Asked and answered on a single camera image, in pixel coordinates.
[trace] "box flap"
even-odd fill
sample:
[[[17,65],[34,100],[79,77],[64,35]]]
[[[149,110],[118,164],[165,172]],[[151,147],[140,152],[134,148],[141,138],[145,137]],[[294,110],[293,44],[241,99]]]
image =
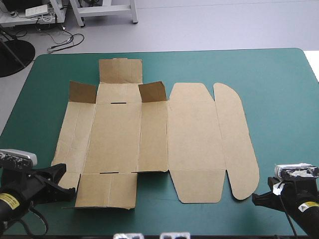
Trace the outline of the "box flap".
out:
[[[215,103],[201,83],[176,83],[173,87],[168,101],[168,168],[182,202],[219,201],[223,184],[216,184],[213,196],[201,183],[204,177],[220,181],[220,172],[226,168]],[[198,193],[190,195],[189,191]]]
[[[139,85],[143,103],[166,101],[165,87],[161,81]]]
[[[103,59],[99,60],[100,82],[104,83],[142,83],[142,60]]]
[[[136,173],[82,174],[75,207],[134,208]]]
[[[178,198],[182,203],[216,203],[222,195],[224,169],[170,170]]]
[[[96,87],[93,85],[83,84],[70,81],[69,101],[80,103],[95,103]]]
[[[245,112],[238,94],[230,87],[216,83],[214,94],[231,189],[234,197],[242,200],[256,190],[259,182]]]
[[[97,104],[119,104],[141,102],[138,84],[107,84],[99,85]]]
[[[68,103],[52,165],[66,163],[69,173],[83,171],[94,112],[95,104]]]
[[[69,173],[66,172],[59,182],[59,186],[62,188],[75,188],[77,190],[80,173]]]
[[[142,103],[137,171],[167,171],[167,101]]]
[[[213,98],[202,83],[175,83],[170,102],[211,102]]]

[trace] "metal cart leg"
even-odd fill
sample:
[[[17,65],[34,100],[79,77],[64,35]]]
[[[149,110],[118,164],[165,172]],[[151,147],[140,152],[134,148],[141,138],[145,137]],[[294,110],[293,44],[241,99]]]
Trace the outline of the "metal cart leg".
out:
[[[84,22],[82,21],[81,15],[79,13],[79,7],[80,4],[78,2],[78,0],[70,0],[72,8],[73,8],[73,12],[76,18],[76,21],[78,22],[79,26],[84,26]]]
[[[136,13],[135,0],[130,0],[130,5],[131,5],[133,23],[138,23],[139,21],[138,21],[138,15]]]

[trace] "black round base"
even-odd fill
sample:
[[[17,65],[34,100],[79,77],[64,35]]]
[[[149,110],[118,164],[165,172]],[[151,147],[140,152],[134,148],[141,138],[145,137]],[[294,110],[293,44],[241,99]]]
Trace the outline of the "black round base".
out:
[[[35,56],[33,45],[27,41],[11,40],[5,44],[15,53],[25,66],[29,65]],[[23,70],[24,67],[0,43],[0,77],[10,76]]]

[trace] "power strip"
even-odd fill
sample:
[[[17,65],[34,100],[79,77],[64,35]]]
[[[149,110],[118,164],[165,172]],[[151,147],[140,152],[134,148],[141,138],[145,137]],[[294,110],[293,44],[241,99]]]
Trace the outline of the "power strip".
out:
[[[36,6],[25,10],[25,17],[34,17],[48,14],[48,5]]]

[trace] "cardboard flap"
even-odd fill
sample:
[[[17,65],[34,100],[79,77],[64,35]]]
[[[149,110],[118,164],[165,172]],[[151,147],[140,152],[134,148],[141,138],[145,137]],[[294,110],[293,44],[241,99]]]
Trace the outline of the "cardboard flap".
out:
[[[59,186],[62,188],[75,188],[77,190],[80,173],[69,173],[66,172],[59,182]]]
[[[142,103],[138,172],[167,171],[167,102]]]
[[[202,83],[175,83],[169,101],[213,102],[213,98]]]
[[[69,101],[80,103],[95,103],[96,87],[93,85],[83,84],[70,81]]]
[[[139,85],[142,102],[166,101],[165,86],[161,81]]]
[[[136,203],[137,173],[112,174],[109,207],[131,209]]]
[[[249,197],[257,188],[259,168],[238,94],[216,83],[214,94],[223,139],[225,162],[235,198]]]
[[[221,199],[224,169],[170,170],[182,203],[217,203]]]
[[[138,84],[107,84],[99,85],[97,104],[141,102]]]
[[[66,163],[69,173],[83,171],[95,104],[69,102],[52,165]]]
[[[99,60],[100,82],[104,83],[142,83],[142,60],[103,59]]]
[[[75,207],[134,208],[136,173],[82,174]]]
[[[82,174],[75,207],[107,207],[111,174]]]

